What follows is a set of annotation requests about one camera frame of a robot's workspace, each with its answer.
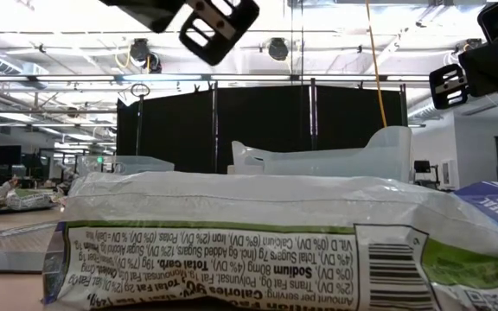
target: ceiling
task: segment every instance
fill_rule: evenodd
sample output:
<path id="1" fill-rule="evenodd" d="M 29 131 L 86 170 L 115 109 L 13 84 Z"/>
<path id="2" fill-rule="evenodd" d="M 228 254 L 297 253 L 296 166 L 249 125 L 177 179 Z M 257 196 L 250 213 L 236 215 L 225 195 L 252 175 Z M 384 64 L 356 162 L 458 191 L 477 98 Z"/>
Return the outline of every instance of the ceiling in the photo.
<path id="1" fill-rule="evenodd" d="M 219 4 L 224 0 L 213 1 Z M 374 74 L 363 4 L 348 1 L 349 4 L 325 5 L 331 1 L 312 0 L 304 2 L 302 9 L 292 9 L 285 0 L 255 1 L 260 7 L 259 19 L 216 67 L 199 60 L 178 40 L 177 32 L 191 13 L 188 6 L 182 8 L 165 33 L 153 34 L 123 11 L 98 0 L 0 0 L 0 57 L 18 64 L 34 63 L 49 74 L 144 73 L 131 62 L 126 67 L 125 63 L 133 40 L 146 38 L 163 64 L 163 73 Z M 476 21 L 486 5 L 482 0 L 450 2 L 455 5 L 428 0 L 371 3 L 380 74 L 428 75 L 457 62 L 455 47 L 463 46 L 467 39 L 483 38 Z M 286 61 L 275 61 L 266 52 L 273 37 L 289 42 L 291 52 Z M 151 96 L 192 92 L 193 84 L 155 83 Z M 253 85 L 256 83 L 232 81 L 220 87 Z M 90 92 L 76 91 L 90 87 Z M 42 109 L 52 110 L 115 109 L 120 90 L 120 86 L 108 82 L 61 82 L 49 84 L 46 91 L 37 90 L 36 95 L 32 89 L 6 82 L 0 83 L 0 94 L 18 104 L 0 100 L 0 108 L 38 109 L 43 103 Z M 427 100 L 428 93 L 427 87 L 407 88 L 409 106 Z M 42 116 L 46 121 L 50 117 L 59 123 L 116 123 L 110 114 Z M 112 140 L 108 130 L 99 130 L 98 135 Z"/>

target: white plastic container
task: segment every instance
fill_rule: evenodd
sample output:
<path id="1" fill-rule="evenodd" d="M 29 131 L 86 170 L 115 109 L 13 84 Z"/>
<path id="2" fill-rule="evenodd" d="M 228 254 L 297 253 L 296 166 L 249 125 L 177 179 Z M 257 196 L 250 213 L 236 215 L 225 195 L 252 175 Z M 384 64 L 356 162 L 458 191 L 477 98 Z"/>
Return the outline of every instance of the white plastic container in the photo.
<path id="1" fill-rule="evenodd" d="M 78 157 L 78 174 L 86 176 L 92 172 L 101 172 L 103 165 L 112 164 L 115 175 L 132 175 L 143 172 L 169 172 L 174 170 L 174 163 L 149 156 L 136 155 L 90 155 Z"/>
<path id="2" fill-rule="evenodd" d="M 232 142 L 235 174 L 370 176 L 408 182 L 412 132 L 403 126 L 377 131 L 363 149 L 277 153 Z"/>

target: barcode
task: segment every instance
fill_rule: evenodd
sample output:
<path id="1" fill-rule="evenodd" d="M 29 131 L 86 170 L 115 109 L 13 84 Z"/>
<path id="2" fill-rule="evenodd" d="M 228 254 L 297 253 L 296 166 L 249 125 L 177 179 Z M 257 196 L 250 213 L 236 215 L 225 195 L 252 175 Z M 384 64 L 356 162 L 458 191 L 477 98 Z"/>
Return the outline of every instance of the barcode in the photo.
<path id="1" fill-rule="evenodd" d="M 370 310 L 433 310 L 431 293 L 406 244 L 370 244 Z"/>

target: yellow cable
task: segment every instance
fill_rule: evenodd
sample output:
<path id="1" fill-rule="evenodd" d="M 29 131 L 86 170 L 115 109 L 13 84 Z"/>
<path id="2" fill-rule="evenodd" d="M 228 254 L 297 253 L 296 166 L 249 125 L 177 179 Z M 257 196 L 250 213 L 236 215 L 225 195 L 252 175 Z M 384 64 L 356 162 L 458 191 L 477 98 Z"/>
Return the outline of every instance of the yellow cable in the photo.
<path id="1" fill-rule="evenodd" d="M 118 53 L 114 54 L 114 61 L 117 62 L 117 65 L 121 68 L 126 68 L 130 65 L 130 49 L 128 48 L 128 55 L 126 56 L 126 65 L 121 63 L 120 60 L 118 60 Z"/>
<path id="2" fill-rule="evenodd" d="M 381 121 L 387 127 L 386 112 L 384 111 L 384 101 L 381 97 L 380 74 L 378 73 L 378 62 L 376 61 L 376 47 L 374 46 L 374 34 L 372 33 L 372 20 L 370 19 L 370 0 L 366 0 L 368 14 L 368 29 L 370 31 L 370 43 L 372 44 L 373 69 L 376 72 L 376 86 L 378 87 L 378 100 L 380 101 Z"/>

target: black curtain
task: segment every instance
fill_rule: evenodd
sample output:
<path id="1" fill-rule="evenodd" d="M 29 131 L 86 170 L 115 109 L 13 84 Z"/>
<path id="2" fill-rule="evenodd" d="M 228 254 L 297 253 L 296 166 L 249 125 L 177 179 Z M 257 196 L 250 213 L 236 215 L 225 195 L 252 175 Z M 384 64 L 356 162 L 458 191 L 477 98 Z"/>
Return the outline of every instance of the black curtain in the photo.
<path id="1" fill-rule="evenodd" d="M 118 110 L 119 155 L 136 154 L 136 115 L 137 104 Z M 172 162 L 177 171 L 214 173 L 213 94 L 146 99 L 140 144 L 141 156 Z"/>
<path id="2" fill-rule="evenodd" d="M 233 164 L 232 141 L 275 152 L 310 150 L 309 100 L 308 86 L 219 89 L 218 173 Z"/>
<path id="3" fill-rule="evenodd" d="M 382 91 L 387 125 L 402 125 L 399 92 Z M 317 86 L 317 149 L 364 148 L 383 127 L 378 91 Z"/>

